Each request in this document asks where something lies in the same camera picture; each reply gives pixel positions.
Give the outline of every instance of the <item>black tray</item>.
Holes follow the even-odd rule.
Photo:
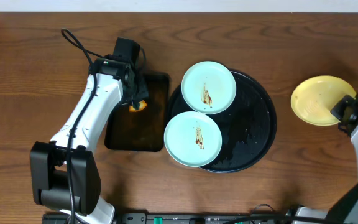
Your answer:
[[[237,172],[254,165],[273,144],[277,118],[269,94],[250,76],[231,70],[237,85],[236,97],[230,107],[208,115],[222,133],[222,148],[214,161],[200,168],[211,172]],[[181,86],[168,102],[168,120],[194,111],[185,102]]]
[[[167,125],[169,77],[165,73],[144,75],[149,97],[147,107],[129,112],[129,106],[119,106],[111,113],[104,145],[108,149],[158,152],[163,148],[164,129]]]

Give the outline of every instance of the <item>electric cable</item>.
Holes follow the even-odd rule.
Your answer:
[[[312,218],[312,217],[298,217],[298,216],[287,216],[287,215],[255,215],[252,217],[243,217],[236,218],[225,222],[223,224],[236,224],[239,222],[249,222],[256,220],[276,220],[276,221],[300,221],[300,222],[310,222],[310,223],[320,223],[320,224],[343,224],[342,222],[335,222],[331,220],[325,220],[322,218]]]
[[[274,208],[271,207],[270,205],[268,204],[260,204],[260,205],[257,205],[255,206],[255,208],[249,213],[249,215],[251,216],[254,212],[256,212],[256,210],[258,210],[260,207],[269,207],[270,209],[272,209],[272,212],[275,212]]]
[[[64,223],[64,224],[69,224],[71,218],[72,218],[72,216],[69,215],[69,216],[67,217],[67,219],[65,220],[65,223]],[[76,220],[77,220],[77,222],[78,222],[79,224],[87,224],[87,223],[85,223],[84,221],[82,221],[81,219],[78,219],[78,218],[77,218]]]
[[[93,76],[93,90],[91,92],[91,95],[89,96],[88,100],[86,101],[84,107],[82,108],[82,110],[80,111],[80,113],[78,114],[77,118],[75,119],[74,123],[73,123],[73,126],[71,127],[70,129],[70,132],[69,132],[69,136],[68,136],[68,141],[67,141],[67,148],[66,148],[66,164],[67,164],[67,177],[68,177],[68,190],[70,192],[70,203],[71,203],[71,217],[70,217],[70,222],[71,224],[74,224],[75,223],[75,201],[74,201],[74,189],[73,189],[73,179],[72,179],[72,176],[71,176],[71,144],[72,144],[72,141],[73,141],[73,138],[75,138],[75,131],[77,129],[77,126],[78,126],[78,123],[80,122],[81,120],[81,117],[84,115],[87,107],[89,106],[89,104],[91,103],[93,97],[96,95],[96,90],[98,89],[98,78],[96,77],[96,74],[93,73],[93,62],[91,60],[91,57],[89,55],[90,54],[93,54],[93,55],[96,55],[96,56],[100,56],[98,54],[95,54],[93,52],[90,52],[89,50],[86,50],[83,45],[81,44],[81,42],[74,36],[74,34],[72,34],[68,29],[66,28],[63,28],[61,29],[60,31],[62,33],[62,36],[67,40],[69,41],[71,44],[73,44],[74,46],[78,47],[79,49],[81,49],[86,58],[88,59],[89,61],[89,66],[90,66],[90,70],[92,71],[92,73],[90,75]],[[66,33],[76,42],[72,42],[67,36],[66,36]]]

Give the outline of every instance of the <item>white wall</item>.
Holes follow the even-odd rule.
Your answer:
[[[0,12],[358,12],[358,0],[0,0]]]

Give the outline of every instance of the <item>white plate rim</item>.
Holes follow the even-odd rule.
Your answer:
[[[189,76],[190,74],[190,70],[192,68],[195,68],[195,67],[200,67],[200,66],[205,66],[205,65],[208,65],[208,64],[215,64],[219,67],[221,67],[223,70],[225,70],[225,74],[231,78],[230,81],[231,81],[231,84],[232,86],[234,87],[234,94],[233,94],[233,97],[231,98],[230,102],[226,105],[226,107],[224,107],[223,109],[219,110],[219,111],[215,111],[215,112],[212,112],[212,113],[208,113],[208,112],[204,112],[204,111],[199,111],[197,110],[194,106],[190,105],[188,100],[186,100],[186,96],[184,94],[184,82],[186,81],[186,78]],[[226,68],[226,66],[222,65],[221,63],[217,63],[217,62],[212,62],[212,61],[204,61],[204,62],[198,62],[196,64],[194,64],[193,66],[191,66],[185,73],[185,75],[183,76],[183,78],[181,79],[181,87],[180,87],[180,90],[181,90],[181,95],[183,97],[183,99],[185,100],[186,104],[193,110],[197,111],[197,112],[200,112],[200,113],[203,113],[203,114],[208,114],[208,115],[211,115],[211,114],[218,114],[226,109],[229,108],[229,106],[233,103],[235,97],[236,97],[236,93],[237,93],[237,85],[236,85],[236,80],[234,79],[234,76],[233,74],[230,72],[230,70],[228,68]]]
[[[219,143],[218,143],[218,147],[217,147],[217,150],[216,150],[215,154],[214,154],[210,159],[206,160],[206,161],[205,161],[204,163],[202,163],[202,164],[190,165],[189,163],[186,163],[185,161],[182,161],[182,160],[178,159],[178,158],[174,155],[174,153],[169,149],[168,144],[167,144],[167,133],[168,133],[168,131],[169,131],[169,126],[170,126],[170,124],[172,124],[172,122],[175,121],[175,120],[174,120],[175,118],[176,118],[176,119],[180,119],[181,117],[180,117],[179,115],[185,116],[185,115],[188,115],[188,114],[194,114],[193,116],[201,116],[201,117],[203,117],[203,119],[208,120],[208,121],[209,121],[211,124],[213,124],[213,126],[216,127],[216,129],[219,131],[219,136],[220,136],[220,138],[219,138]],[[169,155],[170,155],[174,160],[176,160],[177,162],[179,162],[180,164],[183,164],[183,165],[189,166],[189,167],[201,167],[201,166],[205,166],[206,164],[209,164],[210,162],[212,162],[212,161],[219,155],[219,153],[221,152],[222,142],[223,142],[223,140],[222,140],[222,132],[221,132],[221,130],[219,129],[218,125],[215,123],[215,121],[212,120],[212,118],[210,118],[209,116],[207,116],[207,115],[205,115],[205,114],[203,114],[203,113],[197,112],[197,111],[186,111],[186,112],[182,112],[182,113],[180,113],[180,114],[174,116],[174,117],[168,122],[168,124],[167,124],[167,126],[165,127],[165,130],[164,130],[164,146],[165,146],[165,148],[167,149]]]

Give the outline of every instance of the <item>wooden table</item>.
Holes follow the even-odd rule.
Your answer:
[[[119,212],[247,213],[301,203],[329,209],[356,182],[350,139],[336,126],[298,119],[297,84],[334,75],[358,90],[358,14],[0,13],[0,223],[40,223],[49,209],[32,199],[29,152],[64,124],[86,83],[88,62],[60,28],[84,46],[111,53],[117,37],[136,40],[148,69],[171,77],[214,60],[248,73],[273,99],[278,129],[266,156],[249,169],[214,174],[160,152],[106,149],[95,155],[102,196]]]

